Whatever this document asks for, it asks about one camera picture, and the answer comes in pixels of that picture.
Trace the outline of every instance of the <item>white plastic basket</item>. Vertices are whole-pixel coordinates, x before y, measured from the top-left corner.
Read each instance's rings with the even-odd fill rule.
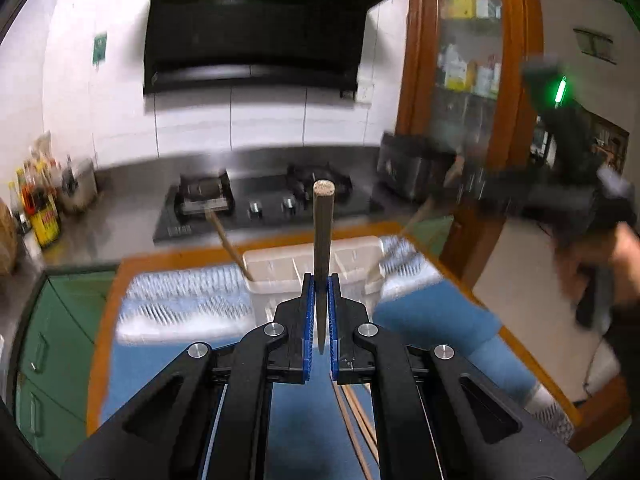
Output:
[[[380,298],[383,283],[380,268],[366,288],[365,279],[367,271],[382,254],[382,241],[375,236],[331,242],[329,274],[339,275],[343,297],[363,303],[368,312]],[[314,272],[313,244],[247,251],[242,259],[255,280],[245,281],[258,325],[273,320],[279,303],[298,297],[305,273]]]

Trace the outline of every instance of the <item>person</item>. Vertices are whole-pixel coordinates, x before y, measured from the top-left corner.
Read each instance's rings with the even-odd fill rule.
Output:
[[[613,348],[625,378],[632,424],[616,449],[590,477],[593,480],[637,478],[640,470],[640,238],[626,223],[606,234],[556,248],[556,272],[562,293],[577,304],[587,287],[580,265],[608,266],[614,279],[611,325],[604,338]]]

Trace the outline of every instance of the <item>box on shelf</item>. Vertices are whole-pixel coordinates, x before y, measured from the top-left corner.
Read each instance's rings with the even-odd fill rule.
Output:
[[[445,67],[444,86],[459,92],[470,91],[476,83],[478,64],[457,58],[450,60]]]
[[[446,20],[449,17],[449,0],[440,0],[440,17]]]
[[[491,97],[491,83],[494,80],[494,70],[488,66],[478,67],[478,76],[473,93],[482,97]]]
[[[476,18],[495,18],[495,9],[491,0],[476,0]]]
[[[449,0],[450,18],[474,18],[476,0]]]
[[[498,89],[500,88],[500,72],[502,71],[502,63],[496,63],[494,66],[494,78],[491,81],[491,93],[494,96],[498,95]]]

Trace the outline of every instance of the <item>range hood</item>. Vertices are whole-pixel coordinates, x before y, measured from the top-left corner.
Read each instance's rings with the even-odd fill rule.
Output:
[[[286,84],[355,91],[383,0],[151,0],[144,93]]]

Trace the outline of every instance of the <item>wall outlet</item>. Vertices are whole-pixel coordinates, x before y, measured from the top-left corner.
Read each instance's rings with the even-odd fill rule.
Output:
[[[373,83],[371,81],[362,81],[358,83],[356,90],[356,102],[364,105],[370,105],[373,101]]]

